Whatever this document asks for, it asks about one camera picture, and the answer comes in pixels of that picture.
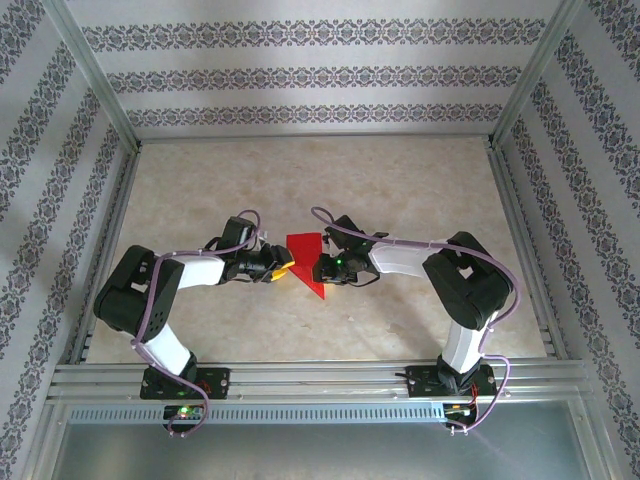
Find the red paper sheet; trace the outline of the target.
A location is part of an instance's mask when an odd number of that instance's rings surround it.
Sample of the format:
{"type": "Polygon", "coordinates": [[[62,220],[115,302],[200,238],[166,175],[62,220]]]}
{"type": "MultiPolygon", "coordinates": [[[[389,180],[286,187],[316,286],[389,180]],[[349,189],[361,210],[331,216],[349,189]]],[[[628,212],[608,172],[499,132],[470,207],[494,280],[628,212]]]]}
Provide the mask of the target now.
{"type": "Polygon", "coordinates": [[[295,261],[290,271],[324,300],[324,284],[313,277],[314,266],[323,254],[322,235],[319,232],[290,234],[286,238],[286,247],[295,261]]]}

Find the small electronics board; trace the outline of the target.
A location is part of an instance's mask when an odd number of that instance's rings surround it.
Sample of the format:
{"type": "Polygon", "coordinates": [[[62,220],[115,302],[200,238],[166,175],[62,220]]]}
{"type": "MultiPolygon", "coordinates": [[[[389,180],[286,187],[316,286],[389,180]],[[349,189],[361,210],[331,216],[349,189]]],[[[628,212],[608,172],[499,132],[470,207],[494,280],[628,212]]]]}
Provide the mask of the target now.
{"type": "Polygon", "coordinates": [[[444,414],[447,422],[454,426],[470,426],[478,419],[477,403],[444,404],[444,414]]]}
{"type": "Polygon", "coordinates": [[[202,405],[168,405],[164,407],[163,423],[165,425],[190,425],[201,420],[205,411],[202,405]]]}

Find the grey metal panel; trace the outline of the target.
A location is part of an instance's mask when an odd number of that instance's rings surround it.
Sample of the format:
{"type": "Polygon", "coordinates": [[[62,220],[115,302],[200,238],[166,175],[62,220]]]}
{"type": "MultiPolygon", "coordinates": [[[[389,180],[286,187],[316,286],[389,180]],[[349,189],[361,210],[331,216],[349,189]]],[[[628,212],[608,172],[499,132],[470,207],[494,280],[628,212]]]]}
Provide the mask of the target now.
{"type": "Polygon", "coordinates": [[[52,480],[590,480],[572,434],[451,437],[429,424],[73,425],[52,480]]]}

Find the wide aluminium mounting rail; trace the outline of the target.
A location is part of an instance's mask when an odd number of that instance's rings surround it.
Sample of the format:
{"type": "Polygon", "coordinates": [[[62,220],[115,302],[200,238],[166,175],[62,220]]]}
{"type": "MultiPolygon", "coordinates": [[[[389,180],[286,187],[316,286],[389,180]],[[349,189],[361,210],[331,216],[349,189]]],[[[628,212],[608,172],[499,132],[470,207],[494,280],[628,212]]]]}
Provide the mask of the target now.
{"type": "MultiPolygon", "coordinates": [[[[400,375],[404,361],[231,362],[231,403],[400,403],[410,400],[400,375]]],[[[62,365],[46,394],[48,404],[133,404],[140,401],[143,364],[62,365]]],[[[590,396],[581,361],[513,359],[503,402],[590,396]]]]}

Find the aluminium frame rail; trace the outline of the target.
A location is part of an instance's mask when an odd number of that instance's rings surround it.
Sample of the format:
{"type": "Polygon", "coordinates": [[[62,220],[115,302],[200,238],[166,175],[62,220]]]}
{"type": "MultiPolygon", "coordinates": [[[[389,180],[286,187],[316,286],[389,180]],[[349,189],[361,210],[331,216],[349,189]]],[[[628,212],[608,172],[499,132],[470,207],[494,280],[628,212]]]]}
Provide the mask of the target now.
{"type": "Polygon", "coordinates": [[[527,286],[528,298],[538,321],[545,351],[547,356],[553,359],[568,360],[569,355],[558,327],[551,297],[546,290],[535,248],[527,229],[526,218],[522,212],[504,155],[499,148],[493,146],[490,137],[485,140],[485,149],[527,286]]]}
{"type": "Polygon", "coordinates": [[[120,164],[87,273],[82,308],[61,357],[62,364],[77,365],[86,358],[86,342],[92,335],[96,322],[93,314],[94,301],[109,275],[141,150],[142,146],[139,145],[120,164]]]}
{"type": "Polygon", "coordinates": [[[287,134],[287,135],[245,135],[245,136],[200,136],[200,137],[166,137],[141,139],[140,147],[148,145],[174,145],[174,144],[216,144],[216,143],[246,143],[246,142],[270,142],[270,141],[320,141],[335,139],[424,139],[424,140],[463,140],[478,139],[484,146],[491,146],[493,136],[491,134],[425,134],[425,133],[356,133],[338,132],[329,134],[287,134]]]}

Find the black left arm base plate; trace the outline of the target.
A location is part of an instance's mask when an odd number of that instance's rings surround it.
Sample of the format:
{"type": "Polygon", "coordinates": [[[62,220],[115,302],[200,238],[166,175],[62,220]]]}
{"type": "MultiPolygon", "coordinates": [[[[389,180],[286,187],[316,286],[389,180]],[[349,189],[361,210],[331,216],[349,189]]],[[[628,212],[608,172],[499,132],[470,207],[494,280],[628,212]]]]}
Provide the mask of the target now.
{"type": "MultiPolygon", "coordinates": [[[[209,399],[224,400],[227,398],[230,385],[230,370],[198,367],[190,382],[203,390],[209,399]]],[[[202,399],[202,395],[193,388],[187,388],[152,367],[144,371],[139,395],[143,400],[202,399]]]]}

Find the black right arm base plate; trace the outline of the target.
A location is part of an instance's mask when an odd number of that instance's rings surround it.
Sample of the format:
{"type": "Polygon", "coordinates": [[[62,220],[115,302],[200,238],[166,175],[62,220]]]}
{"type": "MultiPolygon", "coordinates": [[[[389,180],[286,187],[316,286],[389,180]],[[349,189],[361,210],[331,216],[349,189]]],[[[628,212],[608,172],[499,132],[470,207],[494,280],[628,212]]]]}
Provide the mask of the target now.
{"type": "Polygon", "coordinates": [[[464,376],[458,386],[452,380],[440,379],[440,371],[436,365],[410,365],[403,373],[397,373],[406,381],[410,398],[426,397],[471,397],[472,388],[480,396],[491,396],[497,393],[497,383],[493,369],[481,364],[471,373],[464,376]]]}

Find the aluminium frame post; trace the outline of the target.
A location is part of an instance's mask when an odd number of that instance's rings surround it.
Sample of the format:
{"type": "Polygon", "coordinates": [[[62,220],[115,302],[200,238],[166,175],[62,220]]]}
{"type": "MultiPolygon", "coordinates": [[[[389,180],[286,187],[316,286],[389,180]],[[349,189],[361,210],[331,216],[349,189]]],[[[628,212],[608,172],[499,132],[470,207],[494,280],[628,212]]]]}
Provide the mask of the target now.
{"type": "Polygon", "coordinates": [[[560,0],[489,136],[493,148],[497,148],[510,132],[583,2],[560,0]]]}
{"type": "Polygon", "coordinates": [[[125,141],[130,150],[138,151],[140,140],[134,131],[131,121],[66,1],[41,0],[41,2],[58,33],[73,54],[89,86],[104,107],[120,138],[125,141]]]}

